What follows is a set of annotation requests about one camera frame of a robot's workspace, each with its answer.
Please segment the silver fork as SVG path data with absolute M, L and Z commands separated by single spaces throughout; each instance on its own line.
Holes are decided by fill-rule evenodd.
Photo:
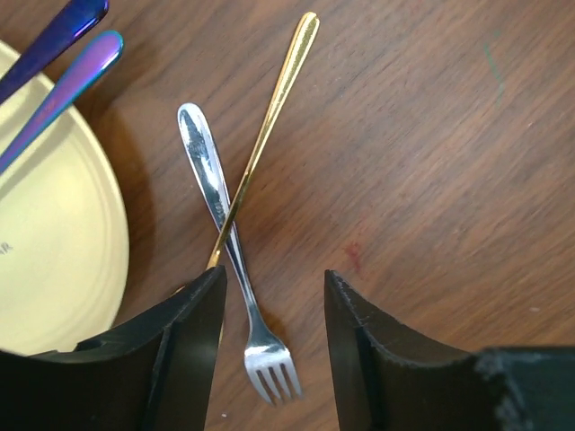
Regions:
M 181 140 L 217 229 L 230 212 L 225 176 L 208 122 L 200 107 L 183 103 L 177 113 Z M 243 354 L 248 377 L 268 403 L 283 395 L 302 396 L 296 368 L 286 345 L 265 324 L 256 302 L 236 226 L 226 240 L 226 249 L 237 276 L 249 320 L 249 336 Z

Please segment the gold spoon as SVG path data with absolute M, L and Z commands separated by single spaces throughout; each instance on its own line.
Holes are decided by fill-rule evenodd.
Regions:
M 231 232 L 233 222 L 237 216 L 239 208 L 242 205 L 263 149 L 268 142 L 271 131 L 279 117 L 279 113 L 282 111 L 288 95 L 314 43 L 319 26 L 320 20 L 317 14 L 314 12 L 307 12 L 303 14 L 296 27 L 294 36 L 287 50 L 283 66 L 281 67 L 274 92 L 271 96 L 269 106 L 264 116 L 264 120 L 261 124 L 259 134 L 257 135 L 252 149 L 250 159 L 246 165 L 237 191 L 235 192 L 228 215 L 226 216 L 225 222 L 217 237 L 217 241 L 210 254 L 207 268 L 215 267 L 220 260 L 222 251 L 226 245 L 226 240 Z

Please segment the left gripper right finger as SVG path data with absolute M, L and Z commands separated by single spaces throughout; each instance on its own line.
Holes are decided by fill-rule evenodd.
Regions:
M 341 430 L 572 430 L 573 347 L 465 352 L 402 324 L 340 274 L 324 315 Z

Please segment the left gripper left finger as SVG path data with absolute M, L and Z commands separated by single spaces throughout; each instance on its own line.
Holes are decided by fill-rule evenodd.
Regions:
M 226 304 L 207 270 L 71 352 L 1 354 L 3 430 L 201 430 Z

